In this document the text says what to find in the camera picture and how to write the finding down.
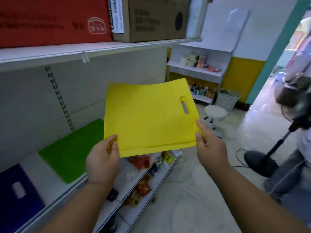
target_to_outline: stool seat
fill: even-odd
[[[208,105],[204,108],[204,112],[206,116],[212,118],[212,119],[217,119],[217,120],[222,120],[228,115],[227,110],[220,106],[216,105]]]

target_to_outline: shelf bracket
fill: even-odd
[[[81,54],[82,54],[83,63],[90,62],[90,59],[88,58],[87,53],[85,51],[82,51]]]

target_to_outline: green bag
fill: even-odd
[[[104,121],[97,119],[38,153],[65,183],[70,184],[85,173],[89,152],[103,138]]]

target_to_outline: stool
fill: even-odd
[[[222,135],[215,131],[215,125],[213,123],[214,119],[217,119],[217,120],[222,120],[224,119],[227,115],[228,115],[228,112],[227,110],[225,110],[224,108],[220,107],[220,106],[216,106],[216,105],[208,105],[204,108],[204,112],[206,114],[206,118],[204,119],[207,119],[208,117],[211,118],[209,124],[208,124],[208,127],[210,129],[213,130],[213,132],[220,138],[222,138]]]

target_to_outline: person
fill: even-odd
[[[311,128],[301,130],[297,150],[279,166],[265,191],[300,221],[311,227]]]
[[[204,136],[196,133],[197,156],[216,183],[243,233],[311,230],[230,166],[223,140],[197,120]],[[77,193],[41,233],[91,233],[104,200],[119,171],[117,135],[99,142],[86,160],[88,184]]]

